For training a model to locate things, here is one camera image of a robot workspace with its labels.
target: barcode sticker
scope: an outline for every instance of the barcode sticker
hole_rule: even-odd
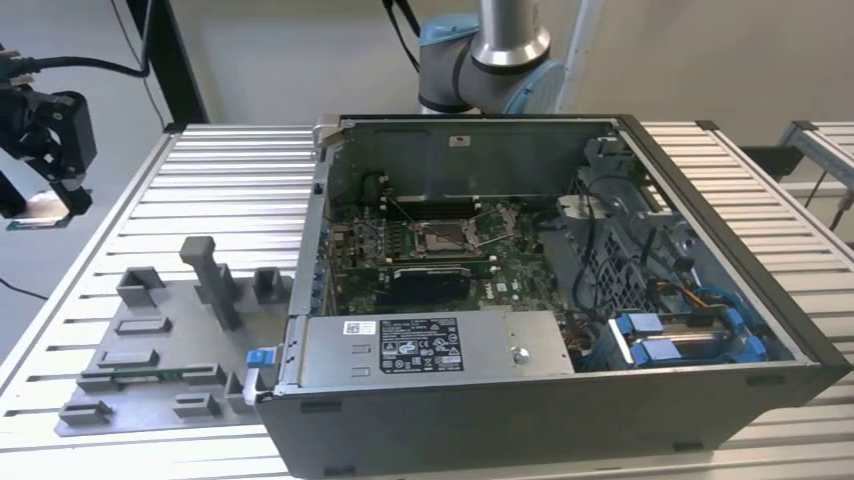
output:
[[[344,335],[376,335],[375,321],[346,321]]]

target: motherboard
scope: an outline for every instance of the motherboard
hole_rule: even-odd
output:
[[[383,197],[332,225],[335,314],[565,311],[542,217],[511,198],[427,204]]]

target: power cable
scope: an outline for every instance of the power cable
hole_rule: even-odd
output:
[[[813,187],[813,191],[810,192],[810,196],[806,197],[806,202],[803,202],[803,208],[810,208],[810,203],[813,202],[813,197],[815,196],[815,192],[818,192],[818,187],[821,187],[826,176],[827,176],[827,170],[825,170],[822,172],[822,176],[818,177],[818,181],[815,182],[815,186]]]
[[[48,299],[48,297],[45,297],[44,295],[40,295],[36,292],[31,292],[29,290],[16,287],[9,282],[7,282],[3,277],[0,277],[0,285],[3,285],[5,288],[12,290],[13,292],[23,293],[24,295],[29,295],[31,297],[37,298],[39,300]]]
[[[100,60],[97,58],[88,57],[48,57],[48,58],[23,58],[16,60],[15,68],[11,70],[9,76],[16,77],[29,73],[39,73],[41,70],[49,68],[64,67],[88,67],[100,68],[101,70],[109,70],[111,72],[120,73],[136,78],[146,78],[151,74],[151,65],[148,64],[148,32],[151,30],[151,18],[155,3],[154,0],[148,0],[148,6],[146,8],[146,19],[143,22],[143,50],[139,59],[139,69],[125,67],[117,63]]]
[[[842,215],[845,214],[845,210],[837,210],[837,214],[833,216],[833,221],[830,222],[830,231],[833,232],[839,226],[839,221],[842,220]]]
[[[395,33],[398,34],[398,40],[400,40],[400,46],[403,47],[403,51],[406,52],[407,58],[410,59],[412,68],[415,69],[416,72],[420,72],[420,65],[418,64],[415,55],[410,51],[410,47],[406,44],[406,40],[403,40],[403,33],[400,33],[400,25],[398,25],[398,19],[395,18],[394,4],[395,4],[394,0],[383,0],[383,7],[386,8],[386,14],[388,15],[388,21],[391,22],[391,27],[395,29]],[[398,2],[398,7],[400,8],[400,11],[403,12],[403,16],[407,18],[407,21],[410,22],[412,33],[418,37],[420,35],[420,27],[418,26],[418,21],[415,20],[412,9],[408,8],[408,4],[406,3],[406,1]]]

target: orange wire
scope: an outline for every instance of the orange wire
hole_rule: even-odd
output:
[[[666,287],[669,285],[673,285],[669,282],[658,282],[657,286],[661,287]],[[703,302],[701,300],[701,298],[694,295],[694,292],[691,292],[687,288],[685,288],[682,285],[674,285],[674,287],[677,287],[679,290],[682,290],[682,293],[685,293],[685,296],[689,297],[691,300],[694,300],[694,303],[697,303],[701,307],[707,307],[709,304],[706,302]]]

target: black cable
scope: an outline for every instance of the black cable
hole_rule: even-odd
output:
[[[827,170],[822,172],[822,176],[818,177],[818,181],[815,182],[815,186],[813,187],[813,191],[810,192],[810,196],[806,197],[806,202],[803,202],[803,208],[810,208],[810,203],[813,202],[813,197],[815,196],[815,192],[818,192],[818,187],[825,181],[825,177],[827,176]]]
[[[24,295],[29,295],[33,298],[37,298],[39,300],[47,300],[48,297],[45,297],[44,295],[39,295],[35,292],[31,292],[29,290],[24,290],[23,288],[17,288],[15,285],[12,285],[9,282],[7,282],[3,277],[0,277],[0,284],[8,288],[9,290],[12,290],[13,292],[17,293],[23,293]]]
[[[124,28],[124,22],[121,21],[121,15],[119,14],[119,7],[116,6],[116,0],[109,0],[109,4],[112,5],[112,12],[116,14],[119,28],[121,28],[121,35],[124,35],[124,42],[128,44],[128,48],[131,49],[131,55],[133,55],[133,60],[136,60],[136,62],[142,65],[143,61],[136,55],[136,50],[133,49],[133,42],[131,42],[131,36],[128,35],[128,31]],[[151,94],[151,88],[148,87],[148,79],[146,78],[143,78],[143,86],[146,87],[146,94],[148,95],[148,101],[151,102],[151,107],[155,109],[155,113],[158,114],[158,119],[160,119],[160,129],[164,129],[166,121],[163,120],[163,113],[160,112],[160,108],[158,107],[158,102],[155,102],[155,97]]]
[[[597,179],[595,179],[593,182],[590,182],[590,186],[593,186],[593,185],[597,183],[597,181],[598,181],[599,179],[602,179],[602,178],[607,178],[607,179],[611,179],[611,180],[622,180],[622,181],[625,181],[625,182],[629,182],[629,183],[631,184],[631,186],[633,186],[633,187],[635,187],[635,189],[638,190],[638,193],[639,193],[639,194],[641,194],[641,196],[643,197],[643,192],[642,192],[641,187],[638,186],[638,184],[637,184],[635,182],[633,182],[630,178],[627,178],[627,177],[622,177],[622,176],[619,176],[619,175],[602,175],[601,177],[597,177]],[[587,193],[586,193],[586,195],[590,195],[590,196],[593,196],[594,198],[597,198],[597,199],[602,202],[602,204],[603,204],[603,205],[610,205],[610,203],[611,203],[611,202],[609,201],[609,199],[607,199],[607,198],[605,198],[605,196],[603,196],[603,195],[599,195],[597,192],[591,191],[591,190],[590,190],[590,186],[587,186]],[[634,243],[635,245],[638,245],[639,247],[642,247],[642,248],[643,248],[645,242],[642,242],[642,241],[641,241],[641,239],[635,236],[635,234],[631,232],[631,229],[629,228],[629,226],[630,226],[630,225],[629,225],[629,224],[626,224],[626,226],[625,226],[625,228],[623,228],[623,231],[626,232],[626,236],[629,237],[629,239],[633,241],[633,243]],[[667,261],[661,257],[661,255],[658,255],[658,254],[657,254],[655,252],[653,252],[653,251],[650,251],[650,252],[647,253],[647,255],[649,255],[649,257],[650,257],[653,260],[655,260],[655,263],[658,263],[658,264],[659,264],[659,265],[661,265],[661,266],[662,266],[667,271],[670,271],[670,273],[673,273],[673,274],[675,275],[675,273],[674,273],[674,271],[673,271],[673,266],[671,266],[671,265],[670,265],[670,263],[669,263],[669,262],[667,262]]]
[[[392,0],[383,0],[383,7],[386,7],[386,14],[388,15],[388,21],[391,22],[391,26],[395,29],[395,33],[398,34],[398,40],[400,40],[400,46],[403,47],[403,51],[406,52],[406,56],[410,59],[410,63],[412,64],[412,68],[415,68],[416,72],[420,72],[420,66],[418,64],[418,60],[415,59],[415,55],[410,51],[410,47],[403,40],[403,33],[400,33],[400,26],[398,25],[398,19],[395,18],[395,12],[392,9],[394,2]]]
[[[398,4],[398,8],[400,9],[400,13],[403,13],[403,17],[406,18],[407,23],[410,24],[410,28],[412,29],[412,33],[416,37],[422,36],[422,26],[418,24],[418,18],[415,18],[415,12],[412,11],[412,7],[410,6],[408,0],[395,0]]]
[[[839,221],[842,220],[842,215],[845,214],[845,210],[837,210],[837,214],[833,216],[833,221],[830,222],[830,231],[833,232],[839,226]]]
[[[49,57],[49,58],[27,58],[20,60],[20,73],[39,73],[48,68],[64,68],[64,67],[89,67],[100,68],[101,70],[109,70],[111,72],[128,75],[135,78],[146,78],[151,73],[151,65],[148,64],[148,30],[151,27],[151,17],[155,3],[154,0],[148,0],[148,6],[146,8],[146,20],[143,23],[143,50],[140,53],[140,65],[139,70],[135,70],[117,63],[99,60],[97,58],[88,57]]]
[[[386,172],[383,170],[368,170],[362,174],[362,177],[359,178],[359,198],[356,199],[356,202],[362,204],[366,203],[364,202],[364,182],[367,182],[368,178],[371,177],[382,178],[383,176],[386,176]]]
[[[643,242],[643,249],[641,250],[641,268],[646,268],[646,261],[650,258],[650,252],[653,251],[653,243],[655,243],[655,235],[658,229],[653,228],[650,234],[646,236],[646,242]]]
[[[587,193],[585,193],[585,198],[587,199],[587,243],[585,245],[585,253],[582,254],[582,265],[581,265],[581,268],[578,269],[578,273],[575,274],[575,280],[573,280],[571,293],[573,293],[573,302],[575,303],[575,306],[587,314],[591,320],[598,321],[599,315],[597,314],[597,311],[595,311],[595,305],[594,305],[594,308],[585,306],[578,296],[578,290],[582,285],[582,279],[585,278],[585,273],[590,268],[590,262],[593,260],[593,249],[594,249],[595,240],[597,240],[597,215],[593,210],[590,195],[587,195]]]

